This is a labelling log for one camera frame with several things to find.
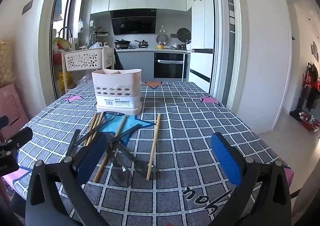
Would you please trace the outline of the black translucent spoon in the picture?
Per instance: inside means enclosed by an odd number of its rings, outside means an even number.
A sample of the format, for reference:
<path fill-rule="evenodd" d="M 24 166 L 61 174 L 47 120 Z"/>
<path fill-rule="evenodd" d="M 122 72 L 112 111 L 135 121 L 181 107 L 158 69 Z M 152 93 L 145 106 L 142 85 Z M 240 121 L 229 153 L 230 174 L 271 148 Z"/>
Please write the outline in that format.
<path fill-rule="evenodd" d="M 94 129 L 91 130 L 90 133 L 87 133 L 86 135 L 84 135 L 82 138 L 80 139 L 77 139 L 76 143 L 75 143 L 75 146 L 79 146 L 79 145 L 83 145 L 84 146 L 84 141 L 85 139 L 87 138 L 88 135 L 91 135 L 92 133 L 95 132 L 95 135 L 94 137 L 96 136 L 97 132 L 105 127 L 106 125 L 108 125 L 112 120 L 114 120 L 117 116 L 117 112 L 103 112 L 104 115 L 103 115 L 103 118 L 101 119 L 101 123 Z"/>
<path fill-rule="evenodd" d="M 108 144 L 115 145 L 123 154 L 125 154 L 129 160 L 134 163 L 135 170 L 145 179 L 156 180 L 160 176 L 159 169 L 151 164 L 150 161 L 139 160 L 134 157 L 127 148 L 119 142 L 120 137 L 111 135 L 111 138 L 107 140 Z"/>
<path fill-rule="evenodd" d="M 119 141 L 119 138 L 115 136 L 113 139 L 108 141 L 108 146 L 114 145 Z M 128 188 L 132 184 L 131 172 L 124 166 L 117 162 L 114 156 L 113 150 L 109 153 L 109 160 L 112 162 L 113 166 L 111 168 L 111 177 L 113 181 L 120 187 Z"/>

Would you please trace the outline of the patterned bamboo chopstick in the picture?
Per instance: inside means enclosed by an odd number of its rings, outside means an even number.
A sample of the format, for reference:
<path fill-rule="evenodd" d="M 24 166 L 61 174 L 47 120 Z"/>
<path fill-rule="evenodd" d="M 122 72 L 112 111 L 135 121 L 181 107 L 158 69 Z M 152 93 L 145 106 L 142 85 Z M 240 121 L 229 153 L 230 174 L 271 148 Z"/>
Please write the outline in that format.
<path fill-rule="evenodd" d="M 157 137 L 158 137 L 160 120 L 161 120 L 161 115 L 158 114 L 158 115 L 157 115 L 156 126 L 155 126 L 155 128 L 154 128 L 153 142 L 152 142 L 150 159 L 149 159 L 149 163 L 148 163 L 148 171 L 147 171 L 147 174 L 146 174 L 146 180 L 149 180 L 149 179 L 150 179 L 151 173 L 152 173 L 153 158 L 154 158 L 155 150 L 156 150 L 156 144 L 157 144 Z"/>

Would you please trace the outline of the kitchen faucet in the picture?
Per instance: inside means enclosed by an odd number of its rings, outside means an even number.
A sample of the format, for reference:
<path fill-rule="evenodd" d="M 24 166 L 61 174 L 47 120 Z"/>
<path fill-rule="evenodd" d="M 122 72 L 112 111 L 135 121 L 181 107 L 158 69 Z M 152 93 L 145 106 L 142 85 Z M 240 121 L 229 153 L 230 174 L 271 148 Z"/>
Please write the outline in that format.
<path fill-rule="evenodd" d="M 61 28 L 59 30 L 58 37 L 59 38 L 64 38 L 67 41 L 69 41 L 73 37 L 73 34 L 71 32 L 71 29 L 68 26 L 64 26 L 63 28 Z"/>

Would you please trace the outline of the pink box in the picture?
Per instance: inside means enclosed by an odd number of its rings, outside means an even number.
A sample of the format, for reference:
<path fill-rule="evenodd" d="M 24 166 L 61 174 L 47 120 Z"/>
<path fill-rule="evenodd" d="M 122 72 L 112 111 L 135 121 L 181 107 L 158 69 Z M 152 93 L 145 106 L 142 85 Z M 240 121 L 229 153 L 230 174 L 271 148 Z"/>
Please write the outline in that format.
<path fill-rule="evenodd" d="M 9 123 L 1 129 L 1 141 L 10 139 L 29 121 L 13 83 L 1 88 L 1 117 L 3 116 L 8 117 Z"/>

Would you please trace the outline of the red black rack items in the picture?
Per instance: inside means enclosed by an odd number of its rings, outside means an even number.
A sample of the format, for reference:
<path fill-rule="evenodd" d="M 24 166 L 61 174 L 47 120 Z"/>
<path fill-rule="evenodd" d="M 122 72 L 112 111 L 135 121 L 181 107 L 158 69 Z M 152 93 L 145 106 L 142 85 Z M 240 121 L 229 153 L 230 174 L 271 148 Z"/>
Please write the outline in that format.
<path fill-rule="evenodd" d="M 307 63 L 297 108 L 290 112 L 308 131 L 319 130 L 319 72 L 314 63 Z"/>

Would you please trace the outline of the checkered grey tablecloth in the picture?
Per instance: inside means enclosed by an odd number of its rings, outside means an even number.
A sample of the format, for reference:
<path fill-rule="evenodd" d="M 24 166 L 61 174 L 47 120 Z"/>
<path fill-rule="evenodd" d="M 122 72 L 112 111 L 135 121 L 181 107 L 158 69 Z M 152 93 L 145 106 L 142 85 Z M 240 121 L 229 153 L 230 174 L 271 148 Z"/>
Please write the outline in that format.
<path fill-rule="evenodd" d="M 161 115 L 154 163 L 156 180 L 146 180 L 120 151 L 114 155 L 129 169 L 132 184 L 118 186 L 112 164 L 104 167 L 99 182 L 90 178 L 83 190 L 109 225 L 208 225 L 228 201 L 230 183 L 211 149 L 211 136 L 219 132 L 242 155 L 271 163 L 279 156 L 236 115 L 191 82 L 168 82 L 142 87 L 142 111 L 129 116 L 123 130 L 141 124 L 126 147 L 139 160 L 150 158 L 157 115 Z M 18 154 L 20 169 L 5 177 L 26 198 L 36 161 L 56 163 L 66 156 L 76 129 L 86 134 L 96 112 L 92 83 L 77 86 L 28 122 L 33 139 Z M 115 133 L 123 119 L 118 115 L 105 129 Z"/>

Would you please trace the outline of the white refrigerator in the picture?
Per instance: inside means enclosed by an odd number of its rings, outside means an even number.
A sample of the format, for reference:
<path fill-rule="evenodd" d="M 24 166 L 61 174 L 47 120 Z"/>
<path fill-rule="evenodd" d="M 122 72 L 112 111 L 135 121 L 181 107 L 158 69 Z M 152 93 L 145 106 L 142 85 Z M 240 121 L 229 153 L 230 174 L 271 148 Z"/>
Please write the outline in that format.
<path fill-rule="evenodd" d="M 210 92 L 214 48 L 214 0 L 192 0 L 189 81 Z"/>

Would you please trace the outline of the black built-in oven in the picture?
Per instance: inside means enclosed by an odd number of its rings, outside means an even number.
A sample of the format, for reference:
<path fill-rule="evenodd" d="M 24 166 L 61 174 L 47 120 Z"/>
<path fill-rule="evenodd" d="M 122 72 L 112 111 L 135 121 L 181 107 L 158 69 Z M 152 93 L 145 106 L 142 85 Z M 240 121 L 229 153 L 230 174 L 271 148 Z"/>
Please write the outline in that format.
<path fill-rule="evenodd" d="M 161 79 L 186 79 L 188 56 L 184 53 L 154 53 L 153 76 Z"/>

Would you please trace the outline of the hanging black round pan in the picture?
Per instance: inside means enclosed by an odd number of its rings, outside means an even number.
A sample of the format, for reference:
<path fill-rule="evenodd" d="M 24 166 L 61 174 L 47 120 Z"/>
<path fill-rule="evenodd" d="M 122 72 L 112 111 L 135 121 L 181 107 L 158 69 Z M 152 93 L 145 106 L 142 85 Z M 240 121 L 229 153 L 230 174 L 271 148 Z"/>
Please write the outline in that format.
<path fill-rule="evenodd" d="M 182 43 L 189 44 L 191 42 L 191 32 L 187 28 L 180 28 L 176 35 Z"/>

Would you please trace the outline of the black wok on stove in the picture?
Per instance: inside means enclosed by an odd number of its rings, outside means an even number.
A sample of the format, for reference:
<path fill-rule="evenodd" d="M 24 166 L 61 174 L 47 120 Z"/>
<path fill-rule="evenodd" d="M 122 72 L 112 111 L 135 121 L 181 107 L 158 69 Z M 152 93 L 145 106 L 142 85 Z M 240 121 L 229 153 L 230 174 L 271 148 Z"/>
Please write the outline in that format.
<path fill-rule="evenodd" d="M 130 43 L 131 41 L 124 40 L 124 39 L 121 39 L 121 40 L 116 39 L 114 41 L 115 48 L 117 49 L 128 49 L 130 47 Z"/>

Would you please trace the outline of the small pot on stove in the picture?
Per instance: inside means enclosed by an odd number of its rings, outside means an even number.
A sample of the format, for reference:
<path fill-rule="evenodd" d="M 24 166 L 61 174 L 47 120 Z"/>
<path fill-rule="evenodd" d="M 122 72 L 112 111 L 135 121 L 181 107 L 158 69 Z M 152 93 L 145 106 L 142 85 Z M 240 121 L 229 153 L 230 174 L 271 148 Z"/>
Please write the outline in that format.
<path fill-rule="evenodd" d="M 138 48 L 148 48 L 149 47 L 148 42 L 144 39 L 142 41 L 135 40 L 135 42 L 138 43 Z"/>

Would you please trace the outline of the black range hood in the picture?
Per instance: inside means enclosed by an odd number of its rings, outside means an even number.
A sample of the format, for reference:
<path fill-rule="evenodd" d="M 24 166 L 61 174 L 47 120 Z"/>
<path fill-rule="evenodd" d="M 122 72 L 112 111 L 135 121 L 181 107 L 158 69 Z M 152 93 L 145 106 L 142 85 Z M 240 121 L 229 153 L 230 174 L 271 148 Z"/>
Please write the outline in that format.
<path fill-rule="evenodd" d="M 157 9 L 121 9 L 110 11 L 114 35 L 155 34 Z"/>

